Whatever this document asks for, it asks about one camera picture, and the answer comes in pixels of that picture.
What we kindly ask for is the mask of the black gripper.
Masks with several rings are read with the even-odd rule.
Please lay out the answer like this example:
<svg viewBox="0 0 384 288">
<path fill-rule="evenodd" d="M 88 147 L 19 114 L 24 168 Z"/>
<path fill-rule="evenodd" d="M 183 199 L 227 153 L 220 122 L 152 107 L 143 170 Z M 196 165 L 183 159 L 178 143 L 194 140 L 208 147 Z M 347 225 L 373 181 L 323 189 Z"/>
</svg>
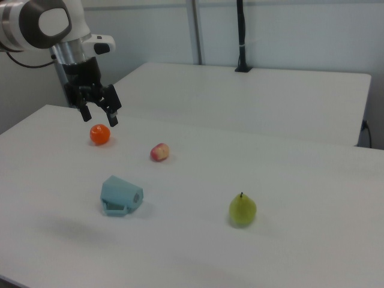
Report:
<svg viewBox="0 0 384 288">
<path fill-rule="evenodd" d="M 106 112 L 109 125 L 115 127 L 118 124 L 117 110 L 122 105 L 115 87 L 101 84 L 101 72 L 96 58 L 62 67 L 67 77 L 64 90 L 68 102 L 79 110 L 83 120 L 91 120 L 87 104 L 94 103 Z"/>
</svg>

